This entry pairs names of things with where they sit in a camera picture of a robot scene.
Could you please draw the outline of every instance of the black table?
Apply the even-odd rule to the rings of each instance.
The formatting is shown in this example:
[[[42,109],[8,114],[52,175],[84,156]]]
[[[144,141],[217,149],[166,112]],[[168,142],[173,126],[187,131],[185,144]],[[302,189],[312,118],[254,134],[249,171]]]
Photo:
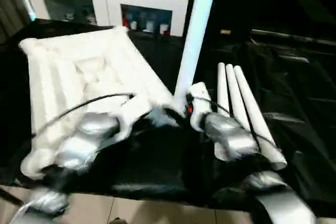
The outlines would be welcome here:
[[[24,38],[46,38],[99,29],[74,23],[36,20],[1,48],[2,148],[0,180],[32,186],[19,172],[30,151],[29,76]],[[174,92],[183,52],[179,38],[129,33],[140,53]],[[202,49],[195,82],[204,81],[216,98],[217,64],[239,64],[251,86],[288,167],[280,173],[319,216],[335,217],[336,206],[336,58],[334,48],[293,41],[221,41]],[[210,208],[248,210],[238,181],[251,160],[228,166],[213,156],[213,143],[185,127],[169,124],[132,136],[102,153],[96,169],[74,191],[131,199],[158,199]],[[239,176],[232,171],[242,168]]]

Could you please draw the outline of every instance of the silver robotic hand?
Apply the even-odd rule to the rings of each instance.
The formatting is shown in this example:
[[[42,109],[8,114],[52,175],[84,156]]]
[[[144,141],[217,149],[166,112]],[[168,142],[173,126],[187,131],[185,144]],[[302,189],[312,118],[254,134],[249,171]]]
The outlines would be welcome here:
[[[204,85],[195,85],[191,95],[209,99]],[[211,111],[205,100],[193,100],[191,126],[220,143],[221,160],[234,162],[260,153],[252,134],[233,118]],[[251,196],[251,214],[257,224],[315,224],[317,218],[308,205],[273,171],[252,173],[240,186]]]
[[[10,224],[57,223],[53,219],[69,205],[69,184],[91,167],[102,149],[126,140],[133,123],[151,109],[147,98],[137,95],[114,115],[86,113],[75,130],[61,141],[54,165],[47,168],[47,186],[33,191]]]

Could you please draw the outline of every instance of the curtain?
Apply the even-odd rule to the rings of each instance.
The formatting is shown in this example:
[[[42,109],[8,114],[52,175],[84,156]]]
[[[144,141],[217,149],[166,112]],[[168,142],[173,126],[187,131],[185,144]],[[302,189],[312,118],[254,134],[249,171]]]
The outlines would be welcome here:
[[[0,0],[0,44],[30,22],[23,0]]]

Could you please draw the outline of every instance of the floor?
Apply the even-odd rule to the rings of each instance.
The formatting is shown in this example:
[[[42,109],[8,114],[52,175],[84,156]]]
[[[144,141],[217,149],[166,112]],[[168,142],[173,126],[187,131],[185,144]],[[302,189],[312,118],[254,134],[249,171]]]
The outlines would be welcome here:
[[[30,190],[6,187],[10,193],[25,199]],[[248,213],[212,210],[179,204],[128,200],[121,198],[74,194],[63,224],[107,224],[116,217],[128,224],[250,224]],[[0,224],[8,224],[17,207],[0,200]],[[336,224],[336,219],[320,219],[322,224]]]

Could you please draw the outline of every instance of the white pole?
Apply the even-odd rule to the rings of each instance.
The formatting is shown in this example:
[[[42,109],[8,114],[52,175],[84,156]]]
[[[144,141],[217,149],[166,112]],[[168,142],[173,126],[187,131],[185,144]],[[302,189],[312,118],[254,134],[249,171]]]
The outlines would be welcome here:
[[[185,95],[193,84],[212,2],[213,0],[194,1],[174,95],[176,108],[180,110],[184,108]]]
[[[240,91],[242,92],[242,96],[246,105],[246,109],[248,112],[248,116],[251,120],[251,124],[253,126],[253,130],[256,134],[268,139],[275,145],[273,137],[269,132],[268,126],[265,122],[265,119],[262,116],[260,108],[253,96],[253,93],[246,81],[242,68],[240,66],[235,66],[234,68],[236,78],[238,81],[238,85]],[[287,165],[286,159],[284,158],[283,154],[274,148],[270,143],[262,138],[259,139],[259,144],[261,148],[262,154],[267,157],[273,164],[274,169],[280,170],[285,168]]]
[[[227,95],[225,64],[222,62],[218,64],[217,102],[227,111],[229,111],[229,98]],[[226,111],[220,108],[218,108],[218,113],[224,116],[229,116],[229,114]]]
[[[227,83],[226,83],[226,72],[225,64],[220,62],[218,64],[218,79],[217,79],[217,102],[219,105],[223,106],[227,111],[229,111],[229,97],[227,94]],[[229,113],[218,108],[218,113],[223,116],[229,116]],[[224,147],[219,143],[215,143],[215,157],[226,161],[226,154]]]
[[[238,119],[243,127],[249,131],[250,124],[248,122],[242,95],[240,94],[237,79],[233,71],[233,66],[231,64],[226,65],[226,74],[227,82],[229,84],[233,115],[235,115],[236,119]]]

